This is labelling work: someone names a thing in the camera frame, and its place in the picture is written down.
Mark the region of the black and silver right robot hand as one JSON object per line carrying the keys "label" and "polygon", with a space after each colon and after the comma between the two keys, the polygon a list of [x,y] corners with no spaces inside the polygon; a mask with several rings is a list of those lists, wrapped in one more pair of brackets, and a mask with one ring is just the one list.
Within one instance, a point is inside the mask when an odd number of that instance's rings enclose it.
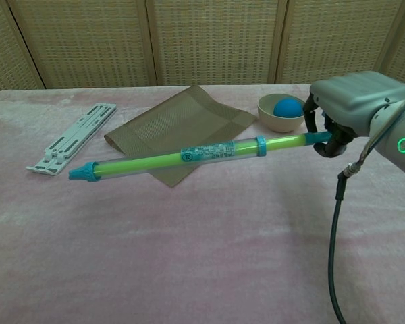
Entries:
{"label": "black and silver right robot hand", "polygon": [[315,110],[321,108],[330,140],[314,145],[322,157],[337,157],[358,137],[368,137],[371,120],[388,105],[405,100],[405,84],[374,71],[349,73],[313,82],[303,106],[307,130],[317,132]]}

